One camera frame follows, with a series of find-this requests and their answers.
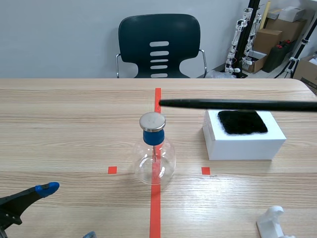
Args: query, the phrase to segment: black container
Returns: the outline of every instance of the black container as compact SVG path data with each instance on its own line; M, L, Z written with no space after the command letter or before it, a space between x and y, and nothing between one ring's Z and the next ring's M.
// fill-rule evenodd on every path
M289 40L283 41L280 45L273 47L268 54L267 60L262 68L264 72L270 73L275 68L280 66L289 52L291 47L291 42Z

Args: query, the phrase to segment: chair backrest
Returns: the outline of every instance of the chair backrest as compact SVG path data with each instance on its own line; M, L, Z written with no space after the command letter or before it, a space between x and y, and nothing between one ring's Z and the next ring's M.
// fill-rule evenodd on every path
M119 45L122 60L138 66L137 78L186 77L179 66L198 55L200 26L186 14L131 16L119 26Z

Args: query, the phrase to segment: floor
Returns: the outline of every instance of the floor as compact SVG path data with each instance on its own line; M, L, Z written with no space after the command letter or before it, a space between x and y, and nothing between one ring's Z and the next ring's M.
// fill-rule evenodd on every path
M257 73L248 73L246 71L243 71L243 72L247 74L250 78L274 78L283 70L283 68L286 66L288 62L289 62L289 58L285 58L283 63L279 67L274 69L271 73L266 73L262 70L260 70ZM278 78L284 78L285 75L286 75L286 72L282 73L282 75L279 76Z

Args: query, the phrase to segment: black rod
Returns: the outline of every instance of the black rod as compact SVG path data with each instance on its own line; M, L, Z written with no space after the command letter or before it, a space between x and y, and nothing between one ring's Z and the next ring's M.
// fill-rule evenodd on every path
M218 99L171 99L161 100L163 107L224 110L258 110L281 112L317 112L317 102L218 100Z

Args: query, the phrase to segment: wood grain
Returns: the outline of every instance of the wood grain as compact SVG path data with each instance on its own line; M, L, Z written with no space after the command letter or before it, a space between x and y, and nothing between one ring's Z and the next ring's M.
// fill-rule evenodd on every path
M10 238L149 237L151 187L134 178L130 151L156 87L164 99L316 100L292 79L0 79L0 196L60 182ZM285 209L286 234L316 236L317 114L273 113L287 141L270 162L209 161L204 111L162 113L177 154L161 189L163 238L258 238L256 219L272 205Z

